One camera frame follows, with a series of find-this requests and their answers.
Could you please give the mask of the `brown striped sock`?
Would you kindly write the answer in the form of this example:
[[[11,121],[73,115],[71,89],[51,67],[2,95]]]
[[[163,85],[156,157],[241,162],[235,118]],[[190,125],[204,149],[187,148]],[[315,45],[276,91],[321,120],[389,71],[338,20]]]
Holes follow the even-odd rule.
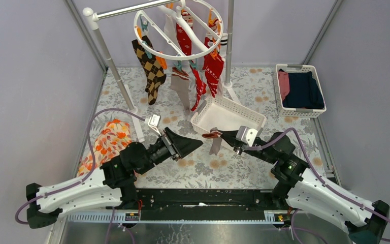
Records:
[[[210,147],[209,155],[218,155],[222,143],[221,136],[222,132],[216,127],[212,128],[210,132],[202,134],[203,138],[213,140],[212,145]]]
[[[175,91],[185,110],[190,109],[189,101],[189,75],[182,69],[172,68],[170,89]]]

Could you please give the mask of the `red dotted sock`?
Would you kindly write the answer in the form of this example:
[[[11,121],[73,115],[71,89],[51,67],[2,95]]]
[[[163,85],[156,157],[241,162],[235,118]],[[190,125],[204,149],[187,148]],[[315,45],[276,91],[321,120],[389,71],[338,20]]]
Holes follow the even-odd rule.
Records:
[[[224,60],[214,51],[205,56],[203,70],[207,80],[207,86],[210,90],[211,96],[215,98],[217,94],[220,76],[223,72]]]

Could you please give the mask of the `teal clothes clip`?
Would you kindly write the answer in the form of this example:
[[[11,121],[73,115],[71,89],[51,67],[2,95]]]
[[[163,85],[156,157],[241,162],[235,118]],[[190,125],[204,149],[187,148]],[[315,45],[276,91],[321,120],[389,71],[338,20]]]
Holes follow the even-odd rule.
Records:
[[[190,60],[188,60],[188,62],[189,62],[190,68],[192,70],[197,70],[198,69],[198,64],[197,64],[197,60],[196,59],[195,60],[190,59]]]
[[[186,73],[183,69],[183,66],[182,66],[182,61],[178,60],[176,61],[175,63],[173,63],[173,70],[176,70],[175,72],[177,73]]]

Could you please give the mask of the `orange clothes clip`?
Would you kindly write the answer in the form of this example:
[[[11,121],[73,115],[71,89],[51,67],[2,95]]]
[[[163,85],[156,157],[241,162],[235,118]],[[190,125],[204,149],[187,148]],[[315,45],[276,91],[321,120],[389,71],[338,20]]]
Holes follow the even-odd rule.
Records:
[[[167,62],[166,62],[166,60],[163,58],[163,57],[160,57],[160,56],[156,56],[156,60],[159,62],[159,64],[160,64],[160,66],[164,69],[164,70],[166,70],[167,68],[168,68],[168,66],[167,66]]]

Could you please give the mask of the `white sock with black stripes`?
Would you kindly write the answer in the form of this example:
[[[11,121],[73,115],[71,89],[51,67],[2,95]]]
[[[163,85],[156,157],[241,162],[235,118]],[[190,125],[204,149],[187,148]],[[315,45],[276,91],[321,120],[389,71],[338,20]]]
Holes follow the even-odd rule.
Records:
[[[220,39],[220,46],[221,47],[227,47],[228,45],[228,33],[223,33],[221,39]]]

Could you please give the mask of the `white round clip hanger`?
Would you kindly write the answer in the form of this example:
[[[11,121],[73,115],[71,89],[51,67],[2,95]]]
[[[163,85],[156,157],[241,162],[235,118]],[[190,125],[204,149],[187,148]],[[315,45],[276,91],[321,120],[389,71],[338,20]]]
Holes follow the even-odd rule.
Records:
[[[159,9],[165,14],[167,27],[159,27],[143,10],[138,10],[134,18],[135,42],[146,51],[148,57],[156,56],[167,60],[193,60],[206,55],[215,57],[220,41],[224,36],[223,21],[219,12],[207,1],[194,1],[206,7],[209,20],[203,20],[186,1],[177,1],[177,6],[171,3],[161,3]],[[153,29],[175,54],[162,53],[152,47],[147,40],[148,30]]]

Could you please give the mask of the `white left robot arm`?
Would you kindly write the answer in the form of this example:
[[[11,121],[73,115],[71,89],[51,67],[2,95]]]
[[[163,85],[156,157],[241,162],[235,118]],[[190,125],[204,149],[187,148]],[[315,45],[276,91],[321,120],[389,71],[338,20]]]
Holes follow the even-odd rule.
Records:
[[[146,147],[132,142],[87,176],[52,186],[29,184],[26,186],[27,224],[31,229],[38,229],[79,210],[133,208],[139,200],[135,186],[137,174],[144,174],[168,159],[183,159],[202,145],[202,141],[180,136],[166,127],[154,144]]]

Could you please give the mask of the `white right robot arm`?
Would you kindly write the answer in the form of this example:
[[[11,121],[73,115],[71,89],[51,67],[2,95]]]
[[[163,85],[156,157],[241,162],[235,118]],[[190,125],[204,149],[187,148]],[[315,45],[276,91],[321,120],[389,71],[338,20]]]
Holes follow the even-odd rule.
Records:
[[[308,160],[294,154],[296,147],[284,132],[264,141],[257,130],[242,126],[235,131],[212,129],[209,138],[273,165],[271,172],[278,181],[271,191],[275,208],[309,212],[337,226],[354,243],[381,242],[389,205],[365,200],[321,176]]]

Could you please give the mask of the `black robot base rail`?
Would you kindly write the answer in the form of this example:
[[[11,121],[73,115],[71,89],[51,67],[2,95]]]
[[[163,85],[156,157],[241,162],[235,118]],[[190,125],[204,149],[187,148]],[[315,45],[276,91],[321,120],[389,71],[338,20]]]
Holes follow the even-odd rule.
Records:
[[[136,198],[116,207],[133,210],[141,221],[290,222],[294,208],[270,190],[137,189]]]

